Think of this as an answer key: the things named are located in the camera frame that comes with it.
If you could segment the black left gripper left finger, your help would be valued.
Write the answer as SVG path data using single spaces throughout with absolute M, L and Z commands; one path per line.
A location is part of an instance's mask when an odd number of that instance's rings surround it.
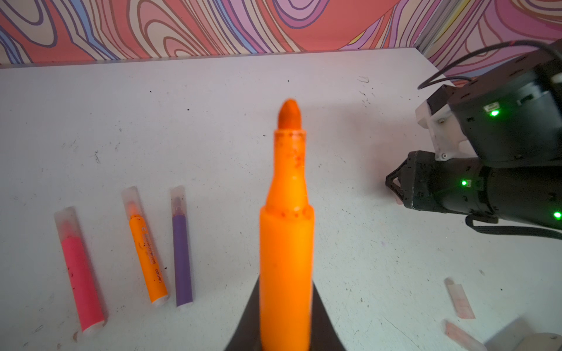
M 257 279 L 238 326 L 225 351 L 262 350 L 259 302 L 259 279 Z

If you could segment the pink highlighter pen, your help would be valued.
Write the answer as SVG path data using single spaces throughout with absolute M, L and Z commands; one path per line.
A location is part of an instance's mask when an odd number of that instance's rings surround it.
M 92 335 L 104 326 L 105 315 L 76 210 L 73 207 L 65 208 L 56 212 L 54 219 L 81 331 L 84 335 Z

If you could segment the purple pen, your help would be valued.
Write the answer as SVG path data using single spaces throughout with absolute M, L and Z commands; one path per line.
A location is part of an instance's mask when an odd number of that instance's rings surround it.
M 190 250 L 187 224 L 187 203 L 183 186 L 171 190 L 171 214 L 174 241 L 174 277 L 176 306 L 193 303 Z

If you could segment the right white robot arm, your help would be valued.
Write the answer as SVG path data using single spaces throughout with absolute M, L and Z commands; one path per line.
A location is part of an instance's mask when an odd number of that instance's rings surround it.
M 443 71 L 416 111 L 432 152 L 411 152 L 385 180 L 417 211 L 458 214 L 478 233 L 561 238 L 561 42 L 531 51 L 462 87 Z

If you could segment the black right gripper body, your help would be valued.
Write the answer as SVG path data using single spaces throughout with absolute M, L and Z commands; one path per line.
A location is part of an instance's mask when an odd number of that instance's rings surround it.
M 410 152 L 385 185 L 408 208 L 443 214 L 491 214 L 485 185 L 490 171 L 478 158 L 436 160 L 433 152 Z

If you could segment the orange highlighter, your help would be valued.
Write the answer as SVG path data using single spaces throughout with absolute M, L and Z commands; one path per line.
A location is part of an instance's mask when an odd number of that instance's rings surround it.
M 260 335 L 264 350 L 308 350 L 315 212 L 305 178 L 307 133 L 295 100 L 280 109 L 273 177 L 260 212 Z
M 160 307 L 169 299 L 168 288 L 160 268 L 157 251 L 152 242 L 149 225 L 137 187 L 128 187 L 121 192 L 124 209 L 137 251 L 146 289 L 152 306 Z

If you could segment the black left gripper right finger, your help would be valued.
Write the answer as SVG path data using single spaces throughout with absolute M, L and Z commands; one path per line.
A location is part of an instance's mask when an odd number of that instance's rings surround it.
M 345 351 L 315 285 L 313 285 L 310 349 L 311 351 Z

